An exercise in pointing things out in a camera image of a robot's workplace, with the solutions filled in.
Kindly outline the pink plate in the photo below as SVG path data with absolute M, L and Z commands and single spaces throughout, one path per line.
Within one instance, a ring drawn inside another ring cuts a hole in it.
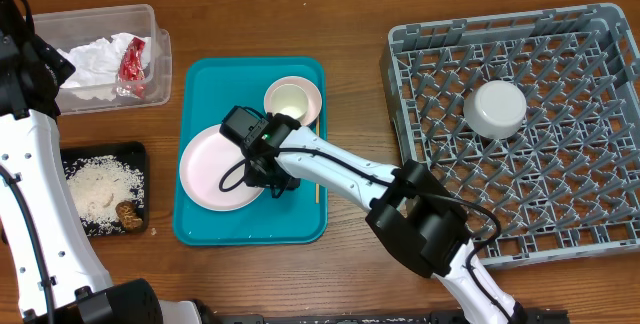
M 192 201 L 205 209 L 224 212 L 247 206 L 263 189 L 244 183 L 229 192 L 219 189 L 223 175 L 243 159 L 240 148 L 220 133 L 220 127 L 209 127 L 188 143 L 180 160 L 179 177 Z

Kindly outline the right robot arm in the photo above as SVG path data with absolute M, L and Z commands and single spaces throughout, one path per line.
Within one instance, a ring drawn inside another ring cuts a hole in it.
M 480 263 L 467 227 L 479 205 L 453 197 L 429 168 L 368 161 L 282 114 L 258 118 L 237 107 L 223 134 L 238 145 L 244 182 L 278 197 L 295 181 L 314 182 L 361 207 L 385 249 L 403 266 L 439 280 L 470 323 L 524 323 L 522 305 L 502 291 Z

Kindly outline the red snack wrapper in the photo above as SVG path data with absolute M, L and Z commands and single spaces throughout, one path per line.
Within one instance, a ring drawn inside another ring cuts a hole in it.
M 145 88 L 144 68 L 142 54 L 145 42 L 134 37 L 124 51 L 116 79 L 118 81 L 117 93 L 120 96 L 143 99 Z

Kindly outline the white napkin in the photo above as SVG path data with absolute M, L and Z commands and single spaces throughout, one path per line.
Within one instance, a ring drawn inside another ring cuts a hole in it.
M 72 48 L 69 52 L 58 49 L 74 67 L 75 72 L 61 86 L 83 100 L 114 100 L 117 95 L 117 72 L 128 44 L 137 37 L 145 42 L 142 65 L 145 79 L 151 60 L 151 38 L 130 33 L 113 34 L 110 39 L 100 38 L 89 44 Z

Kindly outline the cream paper cup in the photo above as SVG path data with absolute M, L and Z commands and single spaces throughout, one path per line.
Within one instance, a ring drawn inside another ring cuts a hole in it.
M 273 113 L 287 115 L 293 119 L 302 119 L 308 111 L 308 98 L 305 91 L 294 84 L 277 87 L 271 96 Z

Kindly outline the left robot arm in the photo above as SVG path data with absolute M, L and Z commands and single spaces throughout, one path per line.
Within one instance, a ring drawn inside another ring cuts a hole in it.
M 55 102 L 74 66 L 35 33 L 26 0 L 1 0 L 1 224 L 26 323 L 213 323 L 199 300 L 112 282 L 82 227 L 60 155 Z

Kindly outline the pink bowl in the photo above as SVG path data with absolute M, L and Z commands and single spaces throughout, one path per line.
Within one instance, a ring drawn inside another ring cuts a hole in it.
M 299 87 L 301 87 L 308 98 L 308 111 L 306 113 L 306 115 L 298 120 L 300 122 L 301 125 L 304 126 L 311 126 L 316 119 L 318 119 L 321 109 L 322 109 L 322 104 L 323 104 L 323 99 L 322 99 L 322 95 L 321 92 L 319 91 L 318 87 L 311 82 L 310 80 L 303 78 L 303 77 L 299 77 L 299 76 L 287 76 L 287 77 L 283 77 L 280 78 L 278 80 L 276 80 L 266 91 L 266 94 L 264 96 L 264 109 L 267 113 L 271 113 L 271 114 L 277 114 L 277 113 L 273 113 L 272 109 L 271 109 L 271 96 L 274 92 L 274 90 L 284 84 L 294 84 L 297 85 Z

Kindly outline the rice leftovers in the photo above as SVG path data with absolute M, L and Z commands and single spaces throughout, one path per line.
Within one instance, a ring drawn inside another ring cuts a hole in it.
M 117 204 L 131 201 L 144 221 L 144 175 L 114 155 L 80 158 L 63 164 L 81 224 L 90 237 L 136 232 L 126 231 L 115 211 Z

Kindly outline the grey bowl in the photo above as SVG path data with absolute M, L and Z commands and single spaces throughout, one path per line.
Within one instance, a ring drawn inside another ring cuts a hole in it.
M 481 85 L 465 99 L 463 115 L 476 134 L 501 140 L 519 130 L 526 110 L 526 98 L 516 85 L 494 80 Z

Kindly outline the brown food piece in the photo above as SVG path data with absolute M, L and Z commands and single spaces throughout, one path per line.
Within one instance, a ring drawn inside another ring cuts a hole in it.
M 123 201 L 116 205 L 116 214 L 126 231 L 140 229 L 144 221 L 137 215 L 136 207 L 131 201 Z

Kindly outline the wooden chopstick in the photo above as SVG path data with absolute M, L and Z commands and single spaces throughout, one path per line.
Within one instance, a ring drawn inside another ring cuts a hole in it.
M 320 119 L 316 119 L 315 121 L 315 134 L 318 135 L 320 134 Z M 316 184 L 315 185 L 315 203 L 319 204 L 320 203 L 320 185 Z

